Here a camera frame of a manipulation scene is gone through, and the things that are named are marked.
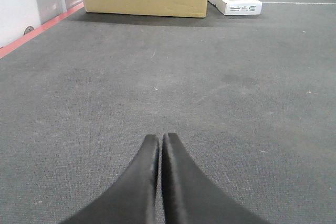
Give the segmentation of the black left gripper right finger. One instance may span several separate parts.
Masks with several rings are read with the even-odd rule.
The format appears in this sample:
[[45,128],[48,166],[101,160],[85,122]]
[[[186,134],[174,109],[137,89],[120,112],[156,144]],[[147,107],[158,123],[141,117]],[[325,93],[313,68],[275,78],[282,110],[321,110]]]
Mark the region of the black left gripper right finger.
[[163,136],[161,186],[166,223],[266,223],[218,188],[176,133]]

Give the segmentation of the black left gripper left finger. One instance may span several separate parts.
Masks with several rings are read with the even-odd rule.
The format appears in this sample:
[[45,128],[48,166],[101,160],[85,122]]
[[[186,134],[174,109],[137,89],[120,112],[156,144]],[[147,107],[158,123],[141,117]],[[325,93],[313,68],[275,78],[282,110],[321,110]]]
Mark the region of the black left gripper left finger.
[[148,134],[123,174],[102,195],[62,223],[156,223],[160,146]]

